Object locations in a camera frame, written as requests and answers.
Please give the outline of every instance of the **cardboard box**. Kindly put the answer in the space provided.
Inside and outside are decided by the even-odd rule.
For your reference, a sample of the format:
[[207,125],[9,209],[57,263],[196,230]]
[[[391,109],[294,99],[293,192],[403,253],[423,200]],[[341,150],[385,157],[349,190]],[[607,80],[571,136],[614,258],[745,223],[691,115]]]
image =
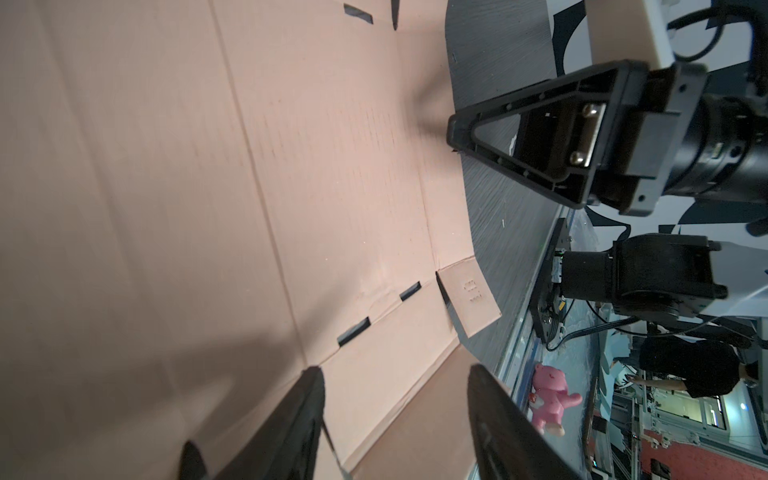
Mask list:
[[475,360],[437,279],[469,335],[500,312],[444,142],[446,2],[402,2],[397,30],[389,0],[353,6],[372,23],[2,3],[3,478],[173,478],[187,439],[215,472],[318,364],[345,469],[466,475]]

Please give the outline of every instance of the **person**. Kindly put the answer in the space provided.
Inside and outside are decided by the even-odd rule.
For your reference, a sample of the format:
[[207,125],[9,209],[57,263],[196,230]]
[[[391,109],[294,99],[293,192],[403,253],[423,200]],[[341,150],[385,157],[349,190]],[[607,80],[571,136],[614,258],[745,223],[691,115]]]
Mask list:
[[697,399],[703,396],[726,395],[739,380],[757,383],[757,362],[749,365],[739,361],[733,347],[716,340],[688,342],[677,336],[634,337],[629,357],[616,358],[624,365],[638,369],[674,375],[678,379],[627,379],[642,386],[665,390],[685,391]]

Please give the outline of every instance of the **pink teddy bear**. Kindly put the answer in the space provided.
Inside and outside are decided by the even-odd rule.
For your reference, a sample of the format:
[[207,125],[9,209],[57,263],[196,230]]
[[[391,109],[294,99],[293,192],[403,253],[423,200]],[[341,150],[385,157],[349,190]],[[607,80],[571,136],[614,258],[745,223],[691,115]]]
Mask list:
[[533,374],[533,388],[536,393],[528,396],[533,412],[531,423],[541,434],[546,430],[562,437],[565,435],[561,425],[563,411],[581,404],[581,395],[568,395],[565,374],[555,367],[540,363],[536,365]]

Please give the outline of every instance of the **gray wooden table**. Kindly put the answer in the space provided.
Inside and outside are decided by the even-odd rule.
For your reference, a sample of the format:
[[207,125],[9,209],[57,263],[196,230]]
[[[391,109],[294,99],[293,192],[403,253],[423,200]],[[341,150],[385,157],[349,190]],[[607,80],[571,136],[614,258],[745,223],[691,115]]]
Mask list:
[[[445,36],[456,108],[555,77],[545,0],[451,0]],[[509,145],[516,122],[489,132]],[[501,362],[538,270],[558,205],[478,161],[462,158],[475,253],[502,310],[462,342],[489,369]]]

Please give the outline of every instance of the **person's arm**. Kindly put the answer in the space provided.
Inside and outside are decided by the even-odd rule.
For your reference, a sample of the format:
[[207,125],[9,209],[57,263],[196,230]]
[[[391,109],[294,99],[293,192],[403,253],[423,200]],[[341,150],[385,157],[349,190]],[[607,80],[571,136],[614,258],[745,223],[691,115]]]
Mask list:
[[685,392],[688,390],[683,380],[646,380],[637,376],[632,377],[631,381],[638,385],[651,386],[663,390],[674,390],[675,392]]

